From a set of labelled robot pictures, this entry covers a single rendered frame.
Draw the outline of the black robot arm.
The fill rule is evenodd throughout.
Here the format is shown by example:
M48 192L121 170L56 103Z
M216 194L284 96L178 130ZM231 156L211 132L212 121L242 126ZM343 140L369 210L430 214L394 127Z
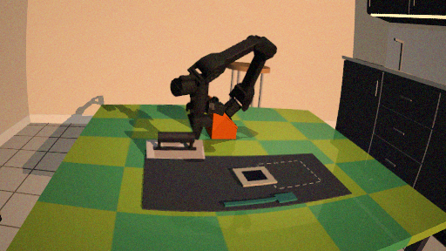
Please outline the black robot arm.
M218 78L225 69L234 61L243 58L253 51L253 60L251 61L247 73L243 80L234 86L229 93L230 99L221 103L219 98L212 96L207 100L207 114L212 112L223 116L224 113L231 117L241 108L246 111L251 105L254 96L254 86L260 75L266 61L273 58L277 52L276 45L265 37L250 35L236 45L227 48L222 52L214 52L205 55L189 69L189 75L180 75L174 78L170 83L172 95L175 97L189 94L207 94L209 83ZM202 73L198 73L196 69ZM236 97L238 101L234 98ZM232 120L232 119L231 119Z

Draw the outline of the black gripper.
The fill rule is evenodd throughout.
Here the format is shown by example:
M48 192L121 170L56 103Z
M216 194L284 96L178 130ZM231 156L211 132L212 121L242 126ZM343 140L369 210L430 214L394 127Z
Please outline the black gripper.
M213 120L207 113L207 100L209 100L207 94L190 94L190 102L186 105L186 111L190 110L188 118L190 120L190 126L194 132L195 140L199 140L199 136L203 127L211 127Z

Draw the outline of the beige square tile with dark centre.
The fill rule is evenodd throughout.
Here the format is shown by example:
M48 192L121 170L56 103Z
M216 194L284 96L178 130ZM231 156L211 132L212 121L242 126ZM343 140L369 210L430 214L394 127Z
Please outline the beige square tile with dark centre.
M233 169L243 187L262 186L277 183L277 180L264 166Z

